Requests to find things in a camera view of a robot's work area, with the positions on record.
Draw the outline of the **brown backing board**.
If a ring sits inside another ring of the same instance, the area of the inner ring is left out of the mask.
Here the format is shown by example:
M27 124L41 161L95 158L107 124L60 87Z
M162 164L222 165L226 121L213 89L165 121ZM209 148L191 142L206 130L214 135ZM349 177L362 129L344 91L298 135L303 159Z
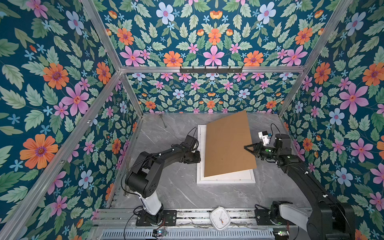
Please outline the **brown backing board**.
M205 177L257 168L244 146L252 144L247 112L229 115L206 125Z

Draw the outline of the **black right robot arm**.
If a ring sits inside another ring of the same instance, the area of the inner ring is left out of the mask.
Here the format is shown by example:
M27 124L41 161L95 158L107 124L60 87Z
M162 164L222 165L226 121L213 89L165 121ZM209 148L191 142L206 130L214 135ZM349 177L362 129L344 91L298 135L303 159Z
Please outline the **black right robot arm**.
M269 210L270 221L285 220L306 231L311 240L355 239L354 209L333 197L306 169L302 159L292 153L291 139L277 134L273 147L259 142L244 147L257 159L276 164L302 191L311 211L296 207L289 201L274 201Z

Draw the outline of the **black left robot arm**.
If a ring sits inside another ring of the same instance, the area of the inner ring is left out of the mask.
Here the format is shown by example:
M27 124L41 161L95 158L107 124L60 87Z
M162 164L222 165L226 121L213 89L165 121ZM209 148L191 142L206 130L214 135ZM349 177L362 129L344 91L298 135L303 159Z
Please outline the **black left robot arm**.
M199 141L187 135L180 144L173 144L167 150L159 153L142 152L135 163L128 169L125 185L129 193L139 197L143 210L137 225L143 222L158 226L166 220L164 205L156 192L163 170L174 164L197 164L201 162L198 151Z

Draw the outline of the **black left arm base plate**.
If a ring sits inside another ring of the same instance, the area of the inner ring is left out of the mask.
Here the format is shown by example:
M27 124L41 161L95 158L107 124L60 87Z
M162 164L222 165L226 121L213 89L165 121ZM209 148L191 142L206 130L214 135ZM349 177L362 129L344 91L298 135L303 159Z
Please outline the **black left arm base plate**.
M156 215L150 215L144 210L139 211L136 220L137 227L175 226L177 221L176 210L160 210Z

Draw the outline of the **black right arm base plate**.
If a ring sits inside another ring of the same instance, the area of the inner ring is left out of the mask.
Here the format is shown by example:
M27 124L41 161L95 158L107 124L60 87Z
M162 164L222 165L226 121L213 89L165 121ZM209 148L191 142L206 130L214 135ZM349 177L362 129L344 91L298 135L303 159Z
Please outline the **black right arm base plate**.
M255 218L259 226L261 225L275 225L279 226L282 224L282 221L278 219L275 213L271 212L269 209L255 209Z

